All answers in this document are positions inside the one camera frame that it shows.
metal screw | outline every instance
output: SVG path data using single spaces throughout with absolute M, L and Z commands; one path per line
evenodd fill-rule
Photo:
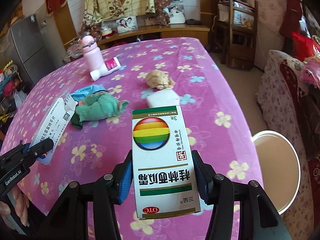
M 250 181 L 250 184 L 251 184 L 251 186 L 253 186 L 253 187 L 259 186 L 259 183 L 258 183 L 256 180 L 251 180 L 251 181 Z
M 223 180 L 223 179 L 224 179 L 224 176 L 223 176 L 222 174 L 220 174 L 220 173 L 216 174 L 214 177 L 215 177 L 217 180 Z
M 78 182 L 76 182 L 76 181 L 71 182 L 71 183 L 69 184 L 69 187 L 71 187 L 71 188 L 78 187 Z
M 108 174 L 104 175 L 103 178 L 105 180 L 111 180 L 113 178 L 113 176 L 112 176 L 112 174 L 108 173 Z

pink thermos bottle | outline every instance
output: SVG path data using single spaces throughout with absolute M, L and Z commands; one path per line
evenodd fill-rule
M 106 64 L 104 63 L 104 59 L 101 54 L 101 50 L 99 49 L 97 43 L 95 42 L 92 36 L 84 36 L 82 38 L 81 44 L 83 47 L 83 57 L 87 63 L 90 72 L 97 70 L 100 67 L 106 67 Z

qr code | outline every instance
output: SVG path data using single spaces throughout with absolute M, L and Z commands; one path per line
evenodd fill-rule
M 180 151 L 177 153 L 177 161 L 183 161 L 187 159 L 186 151 Z
M 70 114 L 68 114 L 67 112 L 64 114 L 63 119 L 66 121 L 69 121 L 70 119 Z

rainbow sphere logo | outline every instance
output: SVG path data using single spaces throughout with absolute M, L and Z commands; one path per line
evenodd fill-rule
M 164 120 L 146 117 L 135 125 L 132 136 L 139 148 L 154 151 L 165 146 L 170 137 L 170 130 Z

human hand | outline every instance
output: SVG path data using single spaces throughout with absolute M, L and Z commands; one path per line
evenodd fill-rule
M 27 209 L 29 208 L 29 199 L 26 195 L 22 194 L 17 185 L 12 188 L 12 195 L 16 201 L 15 212 L 17 216 L 20 217 L 22 225 L 26 227 L 28 223 Z M 0 214 L 3 220 L 9 228 L 14 229 L 14 226 L 6 217 L 6 215 L 9 215 L 10 213 L 11 211 L 9 206 L 6 203 L 0 201 Z

